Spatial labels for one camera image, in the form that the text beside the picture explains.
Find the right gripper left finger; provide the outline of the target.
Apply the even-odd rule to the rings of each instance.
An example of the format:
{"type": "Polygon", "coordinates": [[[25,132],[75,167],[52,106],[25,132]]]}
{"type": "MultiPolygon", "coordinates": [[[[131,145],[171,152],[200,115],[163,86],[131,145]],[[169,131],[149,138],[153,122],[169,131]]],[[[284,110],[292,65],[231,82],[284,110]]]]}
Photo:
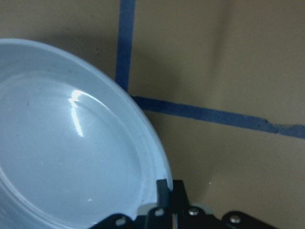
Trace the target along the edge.
{"type": "Polygon", "coordinates": [[[92,226],[93,229],[171,229],[170,191],[167,180],[157,180],[157,206],[135,220],[124,214],[113,214],[92,226]]]}

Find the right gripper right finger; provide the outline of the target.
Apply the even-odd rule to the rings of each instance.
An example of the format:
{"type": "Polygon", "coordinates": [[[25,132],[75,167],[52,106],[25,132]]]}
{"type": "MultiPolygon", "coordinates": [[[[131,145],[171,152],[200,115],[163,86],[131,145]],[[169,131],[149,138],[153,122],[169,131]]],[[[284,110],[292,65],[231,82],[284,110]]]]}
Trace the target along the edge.
{"type": "Polygon", "coordinates": [[[191,205],[182,180],[173,181],[173,212],[178,229],[273,229],[274,226],[240,211],[216,218],[201,207],[191,205]]]}

